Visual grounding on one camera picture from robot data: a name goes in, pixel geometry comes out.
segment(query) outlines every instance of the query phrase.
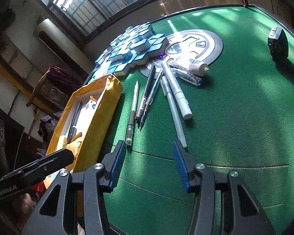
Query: yellow paper box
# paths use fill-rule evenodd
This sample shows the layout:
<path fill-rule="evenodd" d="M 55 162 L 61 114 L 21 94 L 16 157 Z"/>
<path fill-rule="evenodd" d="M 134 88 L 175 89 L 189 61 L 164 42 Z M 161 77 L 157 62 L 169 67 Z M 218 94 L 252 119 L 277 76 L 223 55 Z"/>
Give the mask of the yellow paper box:
<path fill-rule="evenodd" d="M 60 136 L 63 134 L 67 135 L 74 111 L 79 101 L 82 98 L 89 99 L 90 95 L 97 94 L 98 102 L 95 113 L 92 119 L 85 121 L 85 126 L 88 126 L 88 128 L 85 131 L 85 135 L 83 135 L 82 142 L 79 140 L 74 151 L 72 150 L 75 155 L 74 163 L 67 166 L 67 169 L 71 170 L 73 168 L 74 173 L 81 172 L 96 163 L 122 90 L 123 86 L 121 82 L 115 76 L 109 74 L 75 91 L 67 103 L 53 133 L 47 155 L 57 150 Z"/>

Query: purple fabric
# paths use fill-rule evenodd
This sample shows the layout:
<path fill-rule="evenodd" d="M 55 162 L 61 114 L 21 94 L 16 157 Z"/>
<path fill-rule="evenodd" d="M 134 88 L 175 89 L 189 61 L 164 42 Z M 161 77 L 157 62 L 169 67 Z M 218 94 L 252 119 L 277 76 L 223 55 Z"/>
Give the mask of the purple fabric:
<path fill-rule="evenodd" d="M 49 67 L 45 74 L 52 85 L 68 96 L 71 96 L 83 85 L 83 81 L 71 76 L 67 70 L 54 65 Z"/>

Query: pen cap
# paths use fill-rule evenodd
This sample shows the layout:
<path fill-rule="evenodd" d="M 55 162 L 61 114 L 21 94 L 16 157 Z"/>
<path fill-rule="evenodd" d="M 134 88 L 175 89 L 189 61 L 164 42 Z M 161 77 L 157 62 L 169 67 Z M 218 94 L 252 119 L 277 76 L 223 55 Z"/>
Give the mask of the pen cap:
<path fill-rule="evenodd" d="M 177 100 L 177 104 L 182 113 L 183 119 L 185 120 L 190 119 L 193 116 L 193 113 L 191 112 L 191 109 L 189 108 L 188 101 L 185 98 L 184 94 L 182 92 L 178 92 L 176 93 L 175 98 Z"/>

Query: green table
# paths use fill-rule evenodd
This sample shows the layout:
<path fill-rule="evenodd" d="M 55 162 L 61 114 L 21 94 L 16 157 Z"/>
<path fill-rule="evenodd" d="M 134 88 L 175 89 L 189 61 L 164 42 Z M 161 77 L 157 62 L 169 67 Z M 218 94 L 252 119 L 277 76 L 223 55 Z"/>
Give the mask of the green table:
<path fill-rule="evenodd" d="M 223 52 L 202 86 L 178 79 L 193 112 L 190 120 L 181 117 L 187 150 L 215 171 L 236 170 L 280 234 L 294 217 L 294 37 L 286 31 L 290 64 L 276 66 L 267 46 L 273 26 L 279 23 L 260 9 L 240 6 L 198 9 L 153 23 L 165 35 L 205 29 L 221 37 Z M 124 139 L 135 81 L 141 95 L 147 78 L 137 66 L 120 80 L 124 90 L 101 156 Z M 174 140 L 169 104 L 159 89 L 143 130 L 135 130 L 117 188 L 105 194 L 109 221 L 129 235 L 186 234 L 194 195 L 179 183 Z M 215 216 L 218 234 L 220 201 Z"/>

